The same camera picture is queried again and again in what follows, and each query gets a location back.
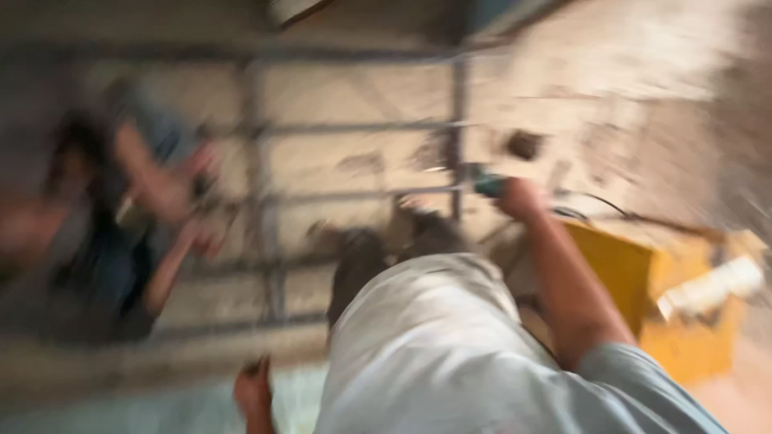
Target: floor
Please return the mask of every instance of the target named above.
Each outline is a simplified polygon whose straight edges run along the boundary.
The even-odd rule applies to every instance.
[[[274,38],[265,20],[251,20],[249,14],[241,13],[246,7],[241,1],[229,0],[216,7],[202,0],[186,2],[190,7],[181,15],[174,13],[179,5],[169,1],[163,10],[167,18],[177,17],[172,25],[167,19],[146,20],[148,14],[141,5],[128,3],[110,11],[103,9],[106,6],[64,11],[45,8],[42,14],[32,6],[17,6],[19,14],[37,16],[38,21],[6,31],[19,38],[63,32],[86,39],[98,35],[130,41],[155,38],[237,44]],[[442,35],[448,31],[448,12],[405,20],[397,26],[400,36],[396,38],[388,37],[397,28],[388,24],[399,21],[394,16],[385,15],[383,22],[373,26],[362,25],[363,19],[343,24],[348,22],[347,14],[366,17],[372,10],[367,7],[374,7],[374,2],[368,4],[340,0],[278,39],[296,42],[322,34],[346,45],[385,43],[412,48],[442,44]],[[395,7],[407,8],[406,4],[396,2]],[[118,12],[126,16],[120,25],[116,25]],[[212,22],[202,18],[207,15]],[[101,24],[73,25],[77,21],[63,21],[62,16]],[[772,37],[765,25],[770,16],[772,3],[768,0],[708,4],[697,0],[577,0],[528,29],[511,46],[474,61],[470,126],[465,132],[467,159],[542,184],[548,183],[559,162],[566,161],[571,168],[562,181],[565,187],[601,195],[634,211],[726,228],[750,227],[770,242],[772,195],[764,186],[770,173],[767,167],[772,164],[767,150],[772,129],[762,118],[772,104],[772,94],[763,81],[772,67],[765,50]],[[216,25],[218,22],[231,25]],[[429,28],[434,30],[422,31],[433,22],[436,25]],[[363,36],[351,38],[347,36],[350,32]],[[192,120],[238,120],[234,71],[228,67],[100,63],[84,66],[76,75],[87,77],[88,87],[95,92],[119,74],[144,77],[157,89],[159,98]],[[271,69],[266,80],[266,112],[277,123],[425,120],[449,113],[449,71],[441,67],[292,65]],[[50,89],[61,92],[62,88]],[[505,138],[515,129],[545,136],[535,161],[521,161],[505,152]],[[272,143],[273,187],[286,195],[307,195],[340,191],[342,186],[371,190],[443,185],[449,174],[424,172],[417,158],[421,149],[431,148],[436,141],[435,135],[419,133],[286,138]],[[223,167],[219,187],[238,201],[254,188],[251,155],[238,141],[218,145]],[[472,195],[466,199],[465,229],[479,241],[503,219],[485,199]],[[447,209],[443,198],[438,197],[436,203]],[[605,211],[592,202],[572,206],[590,213]],[[287,207],[279,216],[280,243],[294,256],[311,251],[304,234],[320,218],[341,224],[367,223],[386,233],[391,203],[374,200]],[[222,222],[223,218],[214,220]],[[256,260],[259,252],[249,241],[254,234],[249,216],[227,220],[222,228],[229,243],[219,260]],[[292,273],[287,283],[288,310],[322,309],[329,300],[326,282],[331,273],[329,266]],[[731,432],[758,432],[758,427],[765,426],[762,421],[768,421],[769,416],[761,411],[764,405],[768,408],[763,392],[772,385],[768,368],[772,366],[772,315],[767,295],[753,300],[749,307],[731,375],[693,389]],[[266,305],[262,281],[256,276],[183,280],[161,326],[259,316],[265,314]],[[4,393],[0,395],[37,399],[44,394],[67,396],[73,385],[83,393],[117,393],[187,382],[227,375],[266,350],[277,354],[280,364],[292,364],[322,358],[325,339],[324,326],[309,326],[163,351],[74,354],[40,351],[34,344],[25,344],[18,347],[18,354],[2,361],[0,390]],[[53,364],[56,370],[49,368]],[[51,374],[38,376],[43,370]]]

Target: shirt sleeve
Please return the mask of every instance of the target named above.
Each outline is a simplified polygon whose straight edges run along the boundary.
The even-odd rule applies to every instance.
[[[577,373],[615,395],[644,430],[649,423],[655,423],[670,426],[674,432],[727,432],[639,348],[598,345],[582,358]]]

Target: man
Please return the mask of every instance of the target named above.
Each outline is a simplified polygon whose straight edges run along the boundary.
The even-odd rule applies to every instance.
[[[116,83],[108,107],[114,139],[83,117],[69,119],[46,193],[4,195],[0,203],[5,332],[90,343],[141,339],[188,252],[218,249],[191,206],[211,147],[135,86]]]
[[[726,432],[635,339],[539,192],[506,181],[497,203],[527,228],[553,358],[520,325],[499,271],[418,215],[427,256],[390,269],[376,239],[347,239],[330,307],[330,372],[315,432]],[[374,273],[369,282],[360,270]],[[361,291],[348,284],[362,282]],[[250,433],[272,432],[267,362],[234,396]]]

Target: person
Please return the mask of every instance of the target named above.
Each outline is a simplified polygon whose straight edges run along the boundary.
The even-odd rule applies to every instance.
[[[188,252],[219,249],[191,204],[211,145],[132,83],[116,82],[108,98],[113,140],[69,117],[45,193],[10,192],[0,204],[0,276],[11,287],[0,300],[4,332],[91,344],[144,338]]]
[[[497,205],[527,228],[554,356],[451,222],[418,213],[410,259],[391,268],[372,232],[349,232],[314,432],[726,432],[635,346],[531,183],[507,179]],[[263,361],[236,379],[250,434],[273,432],[268,370]]]

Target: metal frame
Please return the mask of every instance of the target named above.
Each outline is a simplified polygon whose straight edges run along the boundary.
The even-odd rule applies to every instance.
[[[245,137],[257,149],[258,188],[245,203],[259,216],[262,252],[265,261],[256,266],[233,263],[218,268],[205,267],[197,271],[196,278],[222,277],[233,273],[264,273],[270,295],[269,316],[265,320],[242,321],[227,324],[210,324],[197,327],[173,328],[158,331],[147,343],[158,344],[214,335],[236,334],[261,328],[289,325],[317,324],[326,320],[326,312],[287,316],[285,288],[287,270],[291,268],[329,263],[334,258],[301,258],[288,260],[283,257],[278,240],[279,205],[297,205],[320,201],[348,201],[367,198],[386,198],[404,194],[449,193],[452,195],[452,216],[462,218],[461,170],[464,162],[462,129],[466,118],[467,101],[466,53],[450,49],[433,52],[392,50],[347,50],[319,47],[271,47],[260,49],[233,49],[217,46],[174,46],[140,44],[115,46],[103,43],[61,45],[52,43],[26,44],[0,52],[0,61],[88,61],[121,59],[156,61],[162,63],[234,63],[239,66],[239,82],[242,88],[242,120],[239,125],[208,126],[215,136],[238,135]],[[295,124],[271,125],[263,118],[260,106],[262,96],[261,75],[268,65],[318,62],[318,63],[371,63],[371,64],[448,64],[452,68],[452,118],[444,122],[411,122],[382,124]],[[448,129],[449,167],[455,171],[451,185],[431,188],[405,188],[392,191],[339,192],[327,195],[279,197],[271,188],[271,175],[266,138],[277,134],[332,134],[355,131],[419,131]]]

